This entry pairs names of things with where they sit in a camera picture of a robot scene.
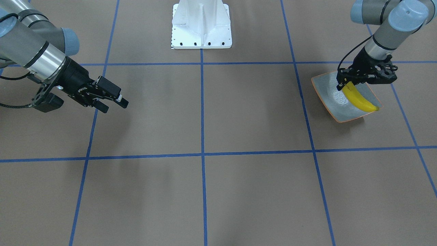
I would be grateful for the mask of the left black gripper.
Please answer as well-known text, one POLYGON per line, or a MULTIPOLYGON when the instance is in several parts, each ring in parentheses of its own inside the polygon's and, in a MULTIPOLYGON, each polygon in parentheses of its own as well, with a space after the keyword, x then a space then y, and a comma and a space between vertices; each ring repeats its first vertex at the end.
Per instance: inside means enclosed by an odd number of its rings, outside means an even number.
POLYGON ((337 69, 337 90, 343 90, 350 82, 353 86, 360 83, 393 83, 397 80, 395 72, 398 67, 393 65, 391 59, 391 54, 386 55, 383 60, 374 59, 367 54, 365 48, 362 48, 351 66, 337 69))

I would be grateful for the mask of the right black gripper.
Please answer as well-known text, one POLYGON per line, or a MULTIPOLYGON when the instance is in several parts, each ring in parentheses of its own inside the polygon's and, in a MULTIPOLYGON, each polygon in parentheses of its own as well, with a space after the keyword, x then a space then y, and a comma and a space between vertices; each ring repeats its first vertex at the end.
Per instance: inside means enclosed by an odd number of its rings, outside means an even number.
POLYGON ((109 107, 98 98, 113 101, 124 109, 129 104, 119 86, 104 76, 99 76, 97 80, 90 78, 89 71, 68 56, 56 75, 54 86, 61 86, 64 93, 82 106, 94 107, 102 113, 107 113, 109 107))

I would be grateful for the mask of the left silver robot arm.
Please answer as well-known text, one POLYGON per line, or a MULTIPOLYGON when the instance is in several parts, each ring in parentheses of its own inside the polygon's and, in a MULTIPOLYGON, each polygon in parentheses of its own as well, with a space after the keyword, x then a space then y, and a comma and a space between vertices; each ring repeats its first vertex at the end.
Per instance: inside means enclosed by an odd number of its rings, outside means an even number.
POLYGON ((392 53, 412 34, 436 17, 435 0, 357 0, 351 20, 377 25, 348 68, 338 68, 337 90, 348 83, 390 84, 397 76, 392 53))

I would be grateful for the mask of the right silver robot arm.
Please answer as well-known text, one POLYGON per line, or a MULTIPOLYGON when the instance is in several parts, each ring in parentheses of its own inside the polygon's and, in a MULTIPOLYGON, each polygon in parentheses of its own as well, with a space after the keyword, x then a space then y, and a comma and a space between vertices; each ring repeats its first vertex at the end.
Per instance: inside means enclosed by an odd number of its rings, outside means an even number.
POLYGON ((83 107, 94 107, 106 113, 103 99, 122 108, 128 106, 121 89, 103 76, 93 80, 87 69, 71 56, 78 53, 80 43, 72 29, 58 28, 25 0, 1 1, 1 68, 19 65, 27 70, 16 80, 28 78, 39 84, 31 102, 5 108, 34 108, 47 113, 60 108, 64 100, 53 94, 58 88, 83 107))

